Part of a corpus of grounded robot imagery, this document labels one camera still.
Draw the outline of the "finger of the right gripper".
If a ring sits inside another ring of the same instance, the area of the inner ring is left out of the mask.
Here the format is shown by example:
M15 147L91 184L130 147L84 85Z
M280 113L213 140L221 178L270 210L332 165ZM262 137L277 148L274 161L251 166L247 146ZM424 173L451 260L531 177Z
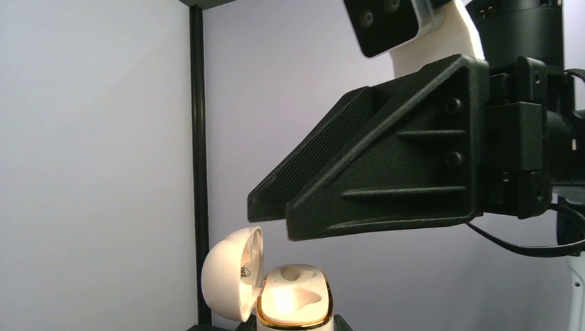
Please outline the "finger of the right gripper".
M248 194L252 223L286 218L286 205L395 92L366 86L343 95L310 133Z

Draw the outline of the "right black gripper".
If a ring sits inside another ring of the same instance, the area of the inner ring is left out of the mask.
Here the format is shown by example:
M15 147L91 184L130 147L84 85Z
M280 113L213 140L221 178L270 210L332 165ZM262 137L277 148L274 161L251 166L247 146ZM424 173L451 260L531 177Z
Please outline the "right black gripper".
M454 55L370 87L374 115L288 204L288 238L520 219L576 195L575 80L530 57Z

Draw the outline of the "white square charging case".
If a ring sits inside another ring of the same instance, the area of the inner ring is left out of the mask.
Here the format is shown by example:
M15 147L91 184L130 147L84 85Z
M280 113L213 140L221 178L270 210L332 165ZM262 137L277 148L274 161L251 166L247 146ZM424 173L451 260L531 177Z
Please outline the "white square charging case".
M204 300L231 321L254 319L257 330L334 330L334 301L321 269L281 265L264 272L259 226L224 237L208 253L201 272Z

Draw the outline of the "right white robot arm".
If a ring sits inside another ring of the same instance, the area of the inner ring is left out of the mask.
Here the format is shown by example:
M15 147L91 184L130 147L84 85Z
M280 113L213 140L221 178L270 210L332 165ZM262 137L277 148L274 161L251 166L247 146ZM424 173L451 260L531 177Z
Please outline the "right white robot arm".
M364 56L393 80L347 92L248 195L251 222L304 241L557 213L570 330L584 329L584 112L564 65L561 1L346 1Z

